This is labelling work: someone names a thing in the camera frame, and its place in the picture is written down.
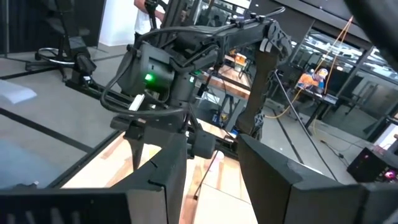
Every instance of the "white wall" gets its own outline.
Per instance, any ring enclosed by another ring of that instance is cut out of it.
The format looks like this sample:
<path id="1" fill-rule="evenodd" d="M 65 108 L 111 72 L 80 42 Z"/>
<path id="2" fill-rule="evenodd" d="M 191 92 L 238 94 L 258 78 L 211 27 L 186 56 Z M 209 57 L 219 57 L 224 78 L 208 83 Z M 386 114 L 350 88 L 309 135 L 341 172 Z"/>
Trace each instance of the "white wall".
<path id="1" fill-rule="evenodd" d="M 387 150 L 396 141 L 395 134 L 398 134 L 398 126 L 390 124 L 374 144 Z"/>
<path id="2" fill-rule="evenodd" d="M 107 0 L 99 42 L 108 46 L 134 43 L 137 12 L 133 0 Z"/>

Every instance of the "orange object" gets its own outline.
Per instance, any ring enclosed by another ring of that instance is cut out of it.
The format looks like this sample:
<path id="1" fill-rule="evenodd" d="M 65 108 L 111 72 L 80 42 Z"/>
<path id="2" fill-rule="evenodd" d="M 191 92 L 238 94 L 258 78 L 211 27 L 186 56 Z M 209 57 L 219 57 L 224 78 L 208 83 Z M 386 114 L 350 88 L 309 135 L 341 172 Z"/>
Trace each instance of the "orange object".
<path id="1" fill-rule="evenodd" d="M 300 77 L 300 80 L 298 81 L 298 84 L 303 84 L 303 85 L 304 85 L 304 88 L 305 88 L 305 87 L 308 87 L 308 86 L 310 86 L 310 85 L 318 86 L 318 85 L 319 85 L 319 82 L 316 81 L 316 80 L 314 80 L 314 79 L 312 78 L 311 75 L 305 74 L 305 73 L 304 73 L 304 74 Z"/>
<path id="2" fill-rule="evenodd" d="M 246 63 L 246 56 L 241 55 L 241 54 L 236 54 L 235 63 L 244 65 Z"/>

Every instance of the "orange cable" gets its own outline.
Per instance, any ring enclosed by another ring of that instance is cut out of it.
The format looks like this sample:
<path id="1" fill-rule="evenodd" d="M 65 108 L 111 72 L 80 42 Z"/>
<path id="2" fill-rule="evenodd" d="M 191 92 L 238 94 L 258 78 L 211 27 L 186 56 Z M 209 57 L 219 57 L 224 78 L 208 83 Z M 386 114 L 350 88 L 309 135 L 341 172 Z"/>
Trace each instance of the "orange cable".
<path id="1" fill-rule="evenodd" d="M 343 33 L 344 33 L 344 34 L 343 34 L 342 40 L 345 38 L 345 35 L 346 35 L 346 33 L 347 33 L 347 30 L 348 30 L 348 27 L 349 27 L 349 25 L 351 24 L 352 20 L 353 20 L 353 16 L 351 16 L 351 18 L 349 19 L 349 21 L 347 22 L 347 24 L 346 24 L 346 25 L 344 26 L 344 28 L 341 30 L 340 34 L 338 35 L 338 37 L 337 37 L 336 40 L 334 41 L 333 45 L 331 46 L 330 50 L 328 50 L 328 52 L 326 53 L 325 58 L 329 55 L 329 53 L 331 52 L 332 48 L 335 46 L 335 44 L 337 43 L 338 39 L 340 39 L 340 37 L 341 37 L 341 35 L 342 35 Z M 325 58 L 322 58 L 322 60 L 319 62 L 319 64 L 318 64 L 317 68 L 315 69 L 315 71 L 317 71 L 317 70 L 319 69 L 319 67 L 321 66 L 322 62 L 325 60 Z M 297 92 L 297 94 L 294 96 L 294 99 L 292 100 L 292 103 L 297 99 L 297 97 L 299 96 L 299 94 L 301 93 L 302 90 L 303 90 L 303 89 L 300 89 L 300 90 Z M 266 118 L 270 118 L 270 119 L 280 118 L 282 115 L 284 115 L 284 114 L 289 110 L 289 108 L 290 108 L 290 105 L 289 105 L 283 112 L 281 112 L 281 114 L 279 114 L 279 115 L 277 115 L 277 116 L 266 116 L 266 115 L 265 115 L 265 117 L 266 117 Z"/>

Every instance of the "gray floor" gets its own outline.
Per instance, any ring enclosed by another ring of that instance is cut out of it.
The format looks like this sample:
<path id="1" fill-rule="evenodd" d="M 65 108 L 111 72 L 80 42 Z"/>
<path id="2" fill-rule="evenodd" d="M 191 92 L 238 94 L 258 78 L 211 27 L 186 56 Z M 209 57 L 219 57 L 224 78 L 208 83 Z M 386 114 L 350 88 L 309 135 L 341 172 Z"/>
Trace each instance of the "gray floor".
<path id="1" fill-rule="evenodd" d="M 93 58 L 109 57 L 125 52 L 124 46 L 100 46 L 99 48 L 101 50 L 90 49 Z M 17 56 L 28 57 L 27 54 L 19 54 Z M 98 68 L 93 78 L 100 84 L 106 84 L 115 76 L 121 59 L 122 57 L 117 57 L 97 61 Z M 2 75 L 23 72 L 24 69 L 23 63 L 4 59 L 0 59 L 0 66 L 2 67 Z M 37 93 L 37 97 L 29 101 L 16 105 L 3 102 L 0 105 L 13 113 L 31 119 L 91 147 L 96 146 L 112 132 L 109 122 L 113 114 L 103 109 L 99 101 L 65 87 L 61 82 L 61 76 L 58 71 L 38 73 L 9 81 L 31 88 Z M 214 93 L 221 100 L 223 99 L 222 91 L 215 90 Z M 270 116 L 274 115 L 269 108 L 266 108 L 264 112 Z M 78 149 L 58 142 L 8 118 L 0 116 L 0 122 L 2 124 L 0 126 L 1 139 L 10 141 L 31 153 L 43 157 L 60 172 L 70 167 L 85 154 Z M 280 122 L 297 153 L 302 158 L 303 163 L 319 170 L 326 176 L 332 177 L 325 163 L 304 135 L 299 124 L 286 116 L 281 117 Z M 338 181 L 344 184 L 354 183 L 355 181 L 345 171 L 344 162 L 336 157 L 331 149 L 322 144 L 320 139 L 322 138 L 328 142 L 336 151 L 342 151 L 341 153 L 348 162 L 351 162 L 358 155 L 361 147 L 364 146 L 363 143 L 354 136 L 322 123 L 317 124 L 317 129 L 317 137 L 313 137 L 313 140 Z M 261 142 L 298 161 L 294 149 L 276 119 L 265 119 Z"/>

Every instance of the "window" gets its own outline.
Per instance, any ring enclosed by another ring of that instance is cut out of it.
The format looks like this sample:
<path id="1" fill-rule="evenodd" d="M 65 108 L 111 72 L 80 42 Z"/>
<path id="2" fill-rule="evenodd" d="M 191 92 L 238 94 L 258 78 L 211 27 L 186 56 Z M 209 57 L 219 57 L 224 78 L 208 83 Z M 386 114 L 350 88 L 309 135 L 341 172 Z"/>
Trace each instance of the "window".
<path id="1" fill-rule="evenodd" d="M 393 80 L 398 80 L 398 74 L 381 57 L 380 51 L 374 48 L 370 56 L 363 64 L 363 69 L 369 73 L 376 73 Z"/>
<path id="2" fill-rule="evenodd" d="M 339 103 L 323 121 L 367 139 L 374 124 L 397 104 L 397 95 L 398 86 L 361 69 L 342 90 Z"/>
<path id="3" fill-rule="evenodd" d="M 326 34 L 322 34 L 319 31 L 311 30 L 305 37 L 305 45 L 310 45 L 320 51 L 329 52 L 329 55 L 334 57 L 337 55 L 338 59 L 346 61 L 350 64 L 356 64 L 359 57 L 362 55 L 363 50 L 358 49 L 352 45 L 341 43 L 337 41 L 334 46 L 335 38 L 332 38 Z"/>

